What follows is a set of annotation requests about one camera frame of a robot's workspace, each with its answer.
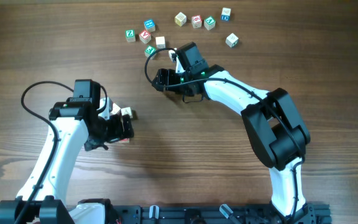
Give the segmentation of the white block blue side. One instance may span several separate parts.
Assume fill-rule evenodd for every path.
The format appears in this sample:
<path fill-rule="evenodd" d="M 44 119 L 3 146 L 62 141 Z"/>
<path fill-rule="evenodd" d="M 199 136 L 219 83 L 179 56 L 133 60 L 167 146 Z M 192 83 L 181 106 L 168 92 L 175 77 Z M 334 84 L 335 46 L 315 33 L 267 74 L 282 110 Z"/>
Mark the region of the white block blue side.
<path fill-rule="evenodd" d="M 168 56 L 173 63 L 175 63 L 177 61 L 176 50 L 177 50 L 177 48 L 174 48 L 173 50 L 168 51 Z"/>

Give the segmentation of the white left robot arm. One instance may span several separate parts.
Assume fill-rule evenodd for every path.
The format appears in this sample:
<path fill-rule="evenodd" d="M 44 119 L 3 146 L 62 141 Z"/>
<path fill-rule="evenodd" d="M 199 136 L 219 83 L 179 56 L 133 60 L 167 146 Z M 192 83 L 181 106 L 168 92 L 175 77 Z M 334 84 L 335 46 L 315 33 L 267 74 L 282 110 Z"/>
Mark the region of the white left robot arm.
<path fill-rule="evenodd" d="M 130 107 L 114 105 L 98 113 L 91 103 L 57 103 L 37 163 L 14 200 L 0 201 L 0 223 L 117 223 L 119 215 L 105 198 L 85 199 L 68 210 L 65 199 L 79 151 L 106 148 L 134 136 Z"/>

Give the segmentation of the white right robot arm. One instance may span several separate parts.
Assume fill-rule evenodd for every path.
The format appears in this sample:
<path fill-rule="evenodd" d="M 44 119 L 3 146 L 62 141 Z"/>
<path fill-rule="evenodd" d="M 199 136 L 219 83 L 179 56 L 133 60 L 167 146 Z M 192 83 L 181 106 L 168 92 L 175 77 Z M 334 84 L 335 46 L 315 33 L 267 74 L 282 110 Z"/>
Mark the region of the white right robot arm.
<path fill-rule="evenodd" d="M 310 134 L 290 95 L 282 88 L 258 90 L 236 80 L 219 65 L 192 75 L 189 70 L 160 69 L 151 81 L 158 91 L 203 95 L 241 115 L 257 158 L 268 167 L 272 206 L 285 223 L 303 216 L 301 166 Z"/>

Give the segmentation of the letter A wooden block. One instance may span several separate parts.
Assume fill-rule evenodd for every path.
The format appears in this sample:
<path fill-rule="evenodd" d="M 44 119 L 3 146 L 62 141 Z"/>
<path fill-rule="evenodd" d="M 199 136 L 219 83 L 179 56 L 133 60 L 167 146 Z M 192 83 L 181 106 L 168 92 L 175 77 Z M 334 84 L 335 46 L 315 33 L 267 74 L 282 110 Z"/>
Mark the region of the letter A wooden block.
<path fill-rule="evenodd" d="M 121 108 L 121 116 L 122 117 L 128 116 L 128 117 L 130 117 L 130 119 L 132 119 L 133 118 L 133 112 L 132 112 L 131 107 Z"/>

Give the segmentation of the animal picture red block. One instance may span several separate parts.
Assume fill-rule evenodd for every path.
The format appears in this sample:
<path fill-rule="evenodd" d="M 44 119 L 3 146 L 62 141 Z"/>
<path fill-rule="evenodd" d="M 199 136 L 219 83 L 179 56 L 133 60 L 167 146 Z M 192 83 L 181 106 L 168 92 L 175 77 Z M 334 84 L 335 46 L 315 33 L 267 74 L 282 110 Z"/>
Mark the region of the animal picture red block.
<path fill-rule="evenodd" d="M 120 113 L 121 113 L 121 107 L 118 106 L 116 103 L 113 103 L 110 114 L 115 115 L 115 114 L 120 114 Z"/>

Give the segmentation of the red M letter block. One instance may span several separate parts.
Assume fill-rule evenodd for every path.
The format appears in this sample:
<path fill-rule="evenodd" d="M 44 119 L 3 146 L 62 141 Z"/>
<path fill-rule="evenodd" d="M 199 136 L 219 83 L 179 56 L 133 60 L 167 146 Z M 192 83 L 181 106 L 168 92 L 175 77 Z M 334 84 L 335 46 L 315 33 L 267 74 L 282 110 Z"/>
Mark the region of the red M letter block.
<path fill-rule="evenodd" d="M 129 138 L 125 138 L 125 139 L 118 141 L 118 143 L 120 143 L 120 144 L 129 143 L 129 142 L 130 142 Z"/>

